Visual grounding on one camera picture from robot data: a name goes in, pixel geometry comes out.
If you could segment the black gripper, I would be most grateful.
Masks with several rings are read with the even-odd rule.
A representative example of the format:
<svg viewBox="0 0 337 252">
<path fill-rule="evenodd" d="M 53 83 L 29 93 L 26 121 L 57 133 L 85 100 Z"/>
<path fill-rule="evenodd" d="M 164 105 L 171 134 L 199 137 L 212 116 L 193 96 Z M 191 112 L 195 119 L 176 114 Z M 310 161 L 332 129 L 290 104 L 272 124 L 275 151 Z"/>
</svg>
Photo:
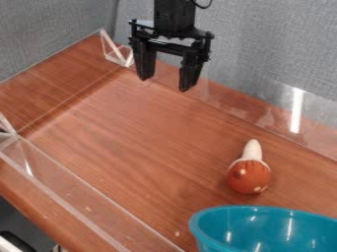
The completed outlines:
<svg viewBox="0 0 337 252">
<path fill-rule="evenodd" d="M 152 20 L 128 21 L 134 70 L 142 81 L 153 76 L 156 52 L 163 52 L 181 57 L 179 91 L 196 84 L 213 39 L 209 31 L 195 27 L 196 9 L 209 6 L 200 6 L 195 0 L 153 0 Z"/>
</svg>

